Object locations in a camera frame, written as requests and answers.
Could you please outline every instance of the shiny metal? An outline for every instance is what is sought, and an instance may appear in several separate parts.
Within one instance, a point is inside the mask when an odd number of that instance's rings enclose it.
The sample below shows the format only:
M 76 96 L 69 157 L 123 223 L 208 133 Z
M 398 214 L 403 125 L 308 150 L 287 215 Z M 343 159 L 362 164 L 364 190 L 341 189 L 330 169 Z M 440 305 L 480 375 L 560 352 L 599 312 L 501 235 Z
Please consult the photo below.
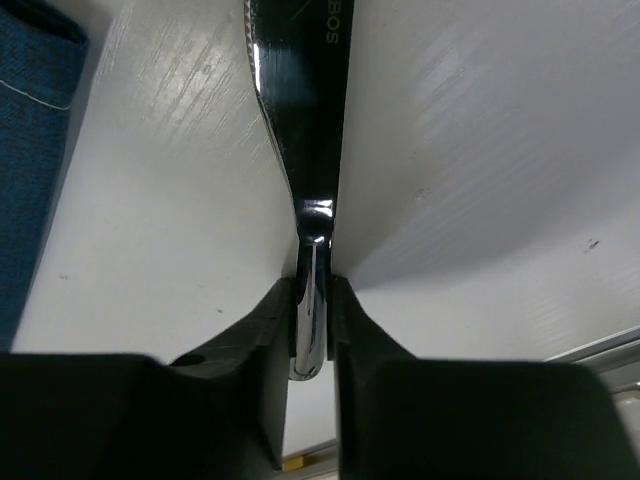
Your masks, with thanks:
M 353 1 L 245 0 L 251 74 L 300 240 L 291 380 L 325 358 Z

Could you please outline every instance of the blue fabric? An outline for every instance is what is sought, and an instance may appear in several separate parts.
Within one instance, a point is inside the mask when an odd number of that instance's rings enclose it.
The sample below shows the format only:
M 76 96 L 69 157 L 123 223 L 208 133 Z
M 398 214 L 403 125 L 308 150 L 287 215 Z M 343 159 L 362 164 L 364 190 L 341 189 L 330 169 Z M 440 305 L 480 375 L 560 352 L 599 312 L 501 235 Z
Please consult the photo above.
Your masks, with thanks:
M 0 352 L 34 274 L 88 41 L 40 0 L 0 0 Z

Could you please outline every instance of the stitching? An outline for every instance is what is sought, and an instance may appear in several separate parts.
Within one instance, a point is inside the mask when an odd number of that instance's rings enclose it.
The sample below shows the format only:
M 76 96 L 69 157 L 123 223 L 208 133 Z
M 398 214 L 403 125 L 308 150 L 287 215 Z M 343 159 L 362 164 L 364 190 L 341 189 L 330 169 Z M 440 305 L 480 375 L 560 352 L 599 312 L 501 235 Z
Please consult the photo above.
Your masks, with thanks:
M 45 107 L 53 108 L 54 110 L 65 111 L 65 110 L 69 110 L 69 108 L 71 108 L 71 105 L 68 105 L 66 107 L 58 107 L 57 105 L 51 105 L 50 103 L 47 103 L 47 102 L 45 102 L 43 100 L 40 100 L 39 98 L 36 98 L 36 97 L 33 97 L 33 96 L 29 95 L 27 92 L 23 92 L 22 90 L 19 90 L 14 86 L 9 85 L 4 80 L 0 80 L 0 85 L 4 85 L 9 90 L 13 90 L 14 92 L 19 93 L 20 95 L 24 95 L 25 97 L 29 98 L 30 100 L 33 100 L 34 102 L 39 103 L 40 105 L 44 105 Z

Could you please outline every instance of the scratch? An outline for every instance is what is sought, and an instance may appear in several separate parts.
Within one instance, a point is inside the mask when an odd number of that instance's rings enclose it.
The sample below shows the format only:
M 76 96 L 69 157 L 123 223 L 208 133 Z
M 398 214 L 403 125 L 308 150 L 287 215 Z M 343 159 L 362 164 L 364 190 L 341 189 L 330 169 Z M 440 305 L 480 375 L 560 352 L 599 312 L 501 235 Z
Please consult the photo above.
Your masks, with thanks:
M 298 10 L 295 15 L 293 17 L 291 17 L 291 19 L 289 20 L 290 22 L 293 22 L 296 18 L 298 18 L 300 16 L 300 14 L 302 12 L 304 12 L 304 9 L 307 8 L 309 6 L 309 4 L 311 3 L 311 0 L 307 0 L 307 3 L 305 3 L 302 8 L 300 10 Z

